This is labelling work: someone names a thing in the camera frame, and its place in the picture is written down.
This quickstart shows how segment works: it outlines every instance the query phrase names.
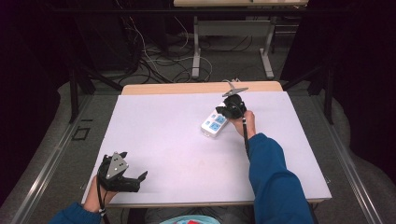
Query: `hand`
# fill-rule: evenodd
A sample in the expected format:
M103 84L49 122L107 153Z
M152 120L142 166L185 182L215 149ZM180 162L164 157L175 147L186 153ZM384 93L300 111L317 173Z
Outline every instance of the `hand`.
M87 199L85 200L83 208L92 213L98 213L100 209L99 199L98 199L98 191L96 186L97 176L94 176L91 182L90 190L88 191ZM116 196L117 192L108 191L106 194L106 190L101 186L100 194L103 200L105 198L105 205L110 203L114 196Z
M247 139L253 137L256 134L256 124L254 120L254 114L252 111L247 110L244 114L247 120ZM244 128L241 119L229 119L229 121L235 126L235 129L238 131L241 136L244 136Z

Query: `power strip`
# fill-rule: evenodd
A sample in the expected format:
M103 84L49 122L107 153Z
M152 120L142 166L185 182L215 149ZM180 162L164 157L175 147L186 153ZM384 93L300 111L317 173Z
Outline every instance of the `power strip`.
M227 123L228 120L214 109L204 123L202 123L201 130L207 137L216 137Z

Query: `white table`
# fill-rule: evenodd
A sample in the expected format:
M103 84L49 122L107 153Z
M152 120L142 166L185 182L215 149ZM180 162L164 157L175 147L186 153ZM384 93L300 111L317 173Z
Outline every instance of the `white table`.
M290 98L277 82L239 82L236 88L256 126L284 149L288 168L301 180L306 199L330 199L326 181ZM228 83L132 85L119 96L92 176L105 154L127 151L124 176L148 171L137 193L121 192L109 206L160 207L252 204L244 140L232 124L216 138L201 124L220 102Z
M303 6L308 0L175 0L176 7L283 7ZM260 49L262 64L268 79L274 78L268 51L276 26L276 17L269 21L199 21L194 17L194 59L192 63L193 78L198 78L201 49L200 35L236 35L260 36L265 38L264 48Z

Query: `person's arm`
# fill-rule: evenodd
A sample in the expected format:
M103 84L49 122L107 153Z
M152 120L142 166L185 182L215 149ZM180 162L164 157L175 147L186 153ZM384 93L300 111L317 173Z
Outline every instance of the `person's arm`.
M69 207L57 213L49 224L99 224L102 217L99 214L100 204L96 181L95 176L92 179L90 190L83 206L79 203L72 203ZM117 194L117 192L106 192L102 187L100 187L100 190L101 196L105 198L105 205Z
M282 147L263 133L256 134L251 111L245 117L256 223L313 223L300 180L287 169ZM243 135L242 121L230 122Z

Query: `blue sleeve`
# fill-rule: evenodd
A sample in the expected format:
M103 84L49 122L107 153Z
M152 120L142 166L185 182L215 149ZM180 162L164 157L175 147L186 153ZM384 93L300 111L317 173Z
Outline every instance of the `blue sleeve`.
M66 209L60 211L49 224L100 224L101 216L96 213L86 211L78 203L72 203Z
M313 223L300 180L286 168L282 147L263 133L248 142L256 223Z

